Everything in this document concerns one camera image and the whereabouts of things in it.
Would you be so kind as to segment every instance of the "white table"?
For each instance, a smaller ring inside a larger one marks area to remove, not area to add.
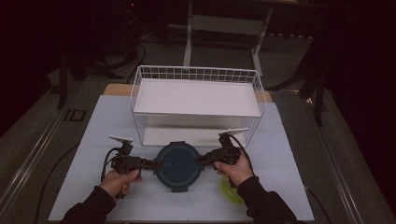
[[[100,97],[86,132],[52,211],[49,220],[64,217],[75,203],[83,202],[100,182],[107,152],[120,143],[109,134],[134,138],[131,153],[144,159],[154,159],[162,147],[142,147],[134,127],[127,96]],[[200,154],[214,148],[197,147]],[[266,190],[275,190],[300,220],[313,220],[288,138],[276,104],[267,104],[247,153],[255,174]],[[220,176],[207,167],[188,192],[172,193],[151,171],[142,171],[144,180],[133,183],[131,193],[118,201],[107,220],[128,222],[238,222],[251,220],[246,207],[230,203],[219,188]]]

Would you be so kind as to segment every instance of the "hand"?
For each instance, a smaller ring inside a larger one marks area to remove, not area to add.
[[[129,183],[140,181],[142,177],[137,177],[139,175],[138,170],[134,170],[126,175],[119,175],[117,171],[112,170],[107,173],[105,179],[100,183],[99,187],[104,189],[116,202],[116,195],[122,190],[124,195],[129,194]]]
[[[242,182],[253,176],[253,172],[250,169],[248,159],[245,156],[244,151],[240,151],[241,155],[239,156],[239,160],[235,165],[229,165],[220,161],[215,161],[214,163],[219,169],[218,174],[227,174],[236,186],[239,186],[242,184]]]

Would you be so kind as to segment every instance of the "white wire basket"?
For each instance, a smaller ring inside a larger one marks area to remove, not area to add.
[[[144,146],[217,147],[218,132],[247,128],[235,136],[246,147],[265,104],[259,73],[246,69],[141,65],[131,92]]]

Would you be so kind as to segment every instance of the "person's arm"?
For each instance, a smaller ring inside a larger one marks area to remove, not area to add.
[[[104,223],[107,215],[116,206],[116,195],[129,193],[129,183],[141,180],[137,177],[139,172],[132,171],[127,175],[119,175],[116,171],[110,171],[99,186],[94,187],[91,195],[84,203],[77,203],[64,215],[60,224],[68,223]]]
[[[241,150],[241,156],[235,165],[215,162],[219,174],[227,174],[238,187],[238,194],[245,200],[247,215],[254,219],[254,223],[303,223],[297,221],[296,216],[288,205],[276,192],[267,192],[259,178],[250,169],[248,159]]]

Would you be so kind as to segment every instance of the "black sleeve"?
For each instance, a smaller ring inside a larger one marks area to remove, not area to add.
[[[254,223],[303,223],[297,221],[276,192],[267,192],[262,187],[257,176],[245,180],[239,185],[237,192],[245,200],[247,215],[254,218]]]
[[[116,203],[111,196],[96,186],[84,203],[77,203],[66,212],[60,224],[104,223],[106,216],[115,206]]]

